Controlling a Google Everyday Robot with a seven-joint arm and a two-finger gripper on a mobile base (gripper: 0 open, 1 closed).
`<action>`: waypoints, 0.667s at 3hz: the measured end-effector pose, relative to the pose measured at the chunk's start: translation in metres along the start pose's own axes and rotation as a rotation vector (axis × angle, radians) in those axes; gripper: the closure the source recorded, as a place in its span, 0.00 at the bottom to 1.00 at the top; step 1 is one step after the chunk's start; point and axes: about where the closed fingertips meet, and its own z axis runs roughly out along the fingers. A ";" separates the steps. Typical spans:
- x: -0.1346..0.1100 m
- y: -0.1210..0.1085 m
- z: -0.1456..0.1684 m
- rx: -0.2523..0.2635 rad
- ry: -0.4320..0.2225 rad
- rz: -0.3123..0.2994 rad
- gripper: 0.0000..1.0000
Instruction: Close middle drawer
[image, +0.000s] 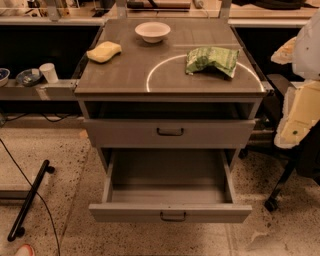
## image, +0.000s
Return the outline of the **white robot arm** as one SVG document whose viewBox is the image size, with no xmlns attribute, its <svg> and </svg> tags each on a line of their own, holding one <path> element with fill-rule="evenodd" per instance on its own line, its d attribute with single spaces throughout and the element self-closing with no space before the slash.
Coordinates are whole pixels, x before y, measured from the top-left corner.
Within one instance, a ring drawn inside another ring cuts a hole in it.
<svg viewBox="0 0 320 256">
<path fill-rule="evenodd" d="M 274 139 L 277 147 L 289 149 L 297 146 L 320 120 L 320 10 L 296 37 L 272 55 L 271 61 L 291 63 L 293 73 L 305 80 L 285 93 L 283 117 Z"/>
</svg>

